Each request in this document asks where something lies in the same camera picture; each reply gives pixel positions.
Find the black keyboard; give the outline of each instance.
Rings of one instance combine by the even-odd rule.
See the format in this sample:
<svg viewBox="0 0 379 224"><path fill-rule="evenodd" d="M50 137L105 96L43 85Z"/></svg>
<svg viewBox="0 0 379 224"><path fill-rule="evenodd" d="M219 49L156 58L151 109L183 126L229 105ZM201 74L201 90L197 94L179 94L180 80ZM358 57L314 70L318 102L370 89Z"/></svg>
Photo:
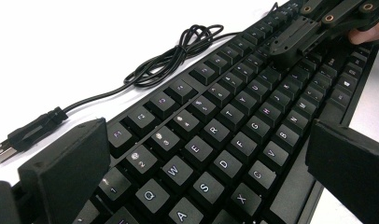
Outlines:
<svg viewBox="0 0 379 224"><path fill-rule="evenodd" d="M312 120L348 124L378 47L338 38L278 71L270 46L300 9L287 2L110 120L111 169L74 223L309 222Z"/></svg>

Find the usb plug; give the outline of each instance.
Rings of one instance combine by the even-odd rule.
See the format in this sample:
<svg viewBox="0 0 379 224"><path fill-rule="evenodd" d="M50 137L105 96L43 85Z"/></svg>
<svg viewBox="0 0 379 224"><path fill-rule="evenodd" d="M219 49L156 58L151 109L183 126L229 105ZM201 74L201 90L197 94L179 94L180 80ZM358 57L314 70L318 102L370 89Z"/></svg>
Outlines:
<svg viewBox="0 0 379 224"><path fill-rule="evenodd" d="M10 133L7 140L0 143L0 163L13 157L16 153L30 148L51 133L65 119L67 119L67 115L59 107L56 107L26 126Z"/></svg>

